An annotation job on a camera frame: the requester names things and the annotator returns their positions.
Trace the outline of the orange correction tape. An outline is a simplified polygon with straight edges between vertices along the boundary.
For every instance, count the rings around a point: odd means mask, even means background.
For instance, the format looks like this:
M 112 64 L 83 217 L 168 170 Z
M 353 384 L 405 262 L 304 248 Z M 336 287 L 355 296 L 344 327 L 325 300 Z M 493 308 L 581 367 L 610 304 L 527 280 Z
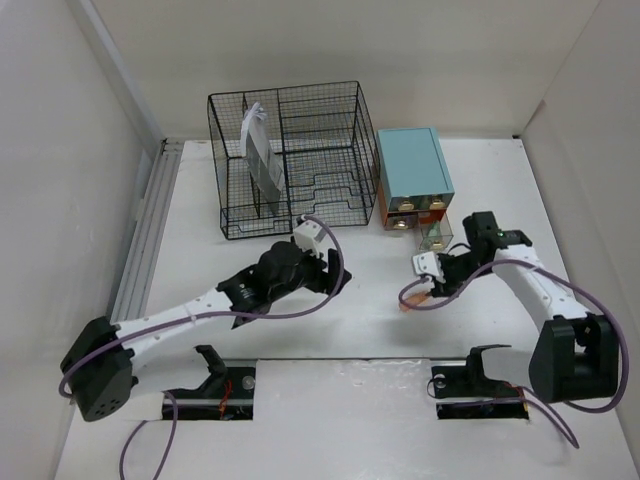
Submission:
M 399 302 L 399 309 L 402 312 L 416 310 L 418 307 L 425 306 L 429 302 L 430 298 L 431 295 L 427 291 L 413 293 Z

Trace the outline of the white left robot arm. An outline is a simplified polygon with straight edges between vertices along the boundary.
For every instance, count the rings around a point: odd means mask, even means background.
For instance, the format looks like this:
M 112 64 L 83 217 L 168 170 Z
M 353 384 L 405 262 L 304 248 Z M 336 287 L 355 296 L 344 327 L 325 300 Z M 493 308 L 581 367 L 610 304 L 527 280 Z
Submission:
M 135 320 L 91 320 L 61 361 L 59 393 L 87 422 L 147 393 L 222 399 L 233 382 L 213 346 L 218 332 L 274 318 L 273 305 L 301 289 L 331 300 L 351 278 L 338 248 L 316 253 L 276 242 L 256 263 L 183 305 Z

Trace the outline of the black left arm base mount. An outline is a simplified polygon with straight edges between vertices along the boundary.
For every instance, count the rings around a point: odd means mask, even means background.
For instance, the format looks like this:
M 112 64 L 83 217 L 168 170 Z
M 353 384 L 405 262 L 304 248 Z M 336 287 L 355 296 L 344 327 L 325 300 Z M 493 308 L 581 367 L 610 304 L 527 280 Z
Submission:
M 206 366 L 203 380 L 194 387 L 171 390 L 182 421 L 251 421 L 254 415 L 257 361 L 224 361 L 211 345 L 195 348 L 188 373 Z

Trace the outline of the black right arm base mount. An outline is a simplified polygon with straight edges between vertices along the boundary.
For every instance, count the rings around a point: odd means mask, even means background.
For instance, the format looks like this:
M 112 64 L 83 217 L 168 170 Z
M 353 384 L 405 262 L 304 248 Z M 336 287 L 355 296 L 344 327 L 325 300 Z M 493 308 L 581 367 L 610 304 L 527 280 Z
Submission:
M 522 390 L 485 374 L 482 354 L 496 348 L 509 345 L 476 346 L 463 361 L 431 364 L 427 389 L 432 389 L 439 420 L 529 419 Z

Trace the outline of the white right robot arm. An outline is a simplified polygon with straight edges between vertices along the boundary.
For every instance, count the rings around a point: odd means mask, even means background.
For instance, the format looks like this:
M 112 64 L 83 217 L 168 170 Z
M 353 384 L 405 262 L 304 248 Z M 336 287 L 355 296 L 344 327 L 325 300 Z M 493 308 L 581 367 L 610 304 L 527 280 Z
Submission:
M 492 212 L 463 221 L 466 253 L 415 256 L 414 270 L 433 281 L 432 297 L 446 305 L 489 274 L 502 280 L 539 332 L 528 362 L 528 383 L 547 403 L 574 408 L 581 401 L 608 399 L 615 407 L 625 393 L 629 352 L 613 313 L 585 290 L 547 271 L 532 241 L 520 230 L 503 230 Z

